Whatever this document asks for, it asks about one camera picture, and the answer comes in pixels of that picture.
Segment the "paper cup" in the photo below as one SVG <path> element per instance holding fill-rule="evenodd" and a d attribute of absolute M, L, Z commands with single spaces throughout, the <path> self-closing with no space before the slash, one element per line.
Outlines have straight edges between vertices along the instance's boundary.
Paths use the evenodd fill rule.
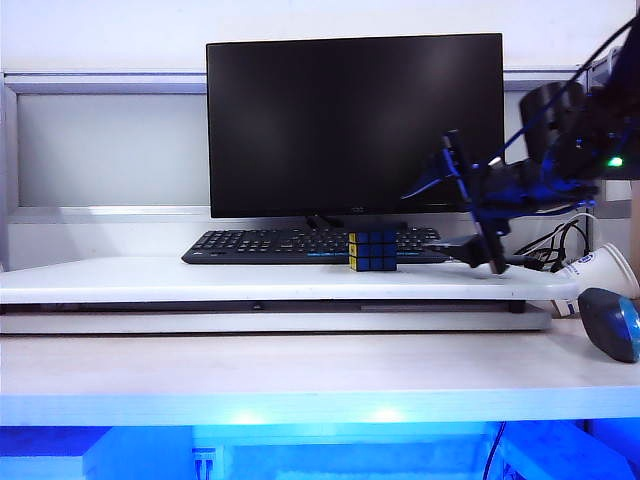
<path fill-rule="evenodd" d="M 604 288 L 629 298 L 640 297 L 640 286 L 631 267 L 620 251 L 611 243 L 576 260 L 556 272 L 578 283 L 580 293 L 587 288 Z M 578 313 L 578 300 L 554 300 L 561 316 Z"/>

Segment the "green led light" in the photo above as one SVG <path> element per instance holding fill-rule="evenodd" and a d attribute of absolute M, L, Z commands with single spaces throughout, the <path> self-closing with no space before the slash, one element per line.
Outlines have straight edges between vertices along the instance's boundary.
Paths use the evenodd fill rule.
<path fill-rule="evenodd" d="M 622 160 L 622 158 L 620 158 L 620 157 L 611 157 L 611 159 L 609 159 L 609 162 L 607 162 L 607 166 L 608 167 L 621 167 L 623 163 L 624 163 L 624 160 Z"/>

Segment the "keyboard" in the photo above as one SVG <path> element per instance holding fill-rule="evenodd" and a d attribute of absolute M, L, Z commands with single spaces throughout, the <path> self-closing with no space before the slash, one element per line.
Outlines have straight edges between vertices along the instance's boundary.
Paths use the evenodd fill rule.
<path fill-rule="evenodd" d="M 346 264 L 347 235 L 344 229 L 214 230 L 202 235 L 182 260 L 195 264 Z M 398 232 L 398 263 L 449 260 L 426 248 L 439 238 L 433 228 Z"/>

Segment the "desk surface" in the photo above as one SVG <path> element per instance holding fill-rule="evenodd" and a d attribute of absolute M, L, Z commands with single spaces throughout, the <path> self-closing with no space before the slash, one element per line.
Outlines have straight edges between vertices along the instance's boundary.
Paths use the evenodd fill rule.
<path fill-rule="evenodd" d="M 640 417 L 640 365 L 538 333 L 2 337 L 4 425 Z"/>

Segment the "black monitor screen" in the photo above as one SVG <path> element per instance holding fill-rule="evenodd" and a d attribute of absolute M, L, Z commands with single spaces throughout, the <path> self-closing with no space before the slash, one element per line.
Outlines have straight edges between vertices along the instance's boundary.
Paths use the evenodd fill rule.
<path fill-rule="evenodd" d="M 207 88 L 213 217 L 459 210 L 400 197 L 444 132 L 504 141 L 500 34 L 209 44 Z"/>

